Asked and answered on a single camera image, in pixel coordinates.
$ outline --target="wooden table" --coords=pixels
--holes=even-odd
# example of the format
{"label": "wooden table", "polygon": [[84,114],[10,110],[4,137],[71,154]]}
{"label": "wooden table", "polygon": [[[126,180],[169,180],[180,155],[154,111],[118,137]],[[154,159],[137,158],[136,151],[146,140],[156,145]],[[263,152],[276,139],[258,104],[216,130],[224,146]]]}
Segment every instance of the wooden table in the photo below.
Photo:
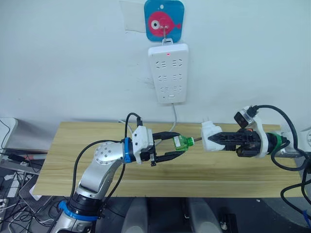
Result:
{"label": "wooden table", "polygon": [[[171,124],[144,124],[153,132],[168,130]],[[220,125],[225,132],[235,132],[238,125]],[[265,131],[279,129],[265,125]],[[185,136],[199,137],[201,124],[177,124],[174,130]],[[39,175],[34,194],[69,196],[74,161],[89,143],[101,139],[120,140],[124,125],[120,123],[63,122],[56,133],[47,159]],[[96,146],[82,156],[78,165],[77,182],[90,164]],[[157,146],[157,154],[173,150],[173,141]],[[279,159],[287,166],[295,166],[293,159]],[[119,177],[118,169],[111,187]],[[114,196],[137,197],[279,197],[282,188],[301,181],[298,172],[276,167],[266,156],[263,159],[239,158],[235,152],[205,152],[202,142],[196,143],[180,157],[155,167],[149,162],[126,165],[122,182]],[[288,197],[301,196],[299,189]]]}

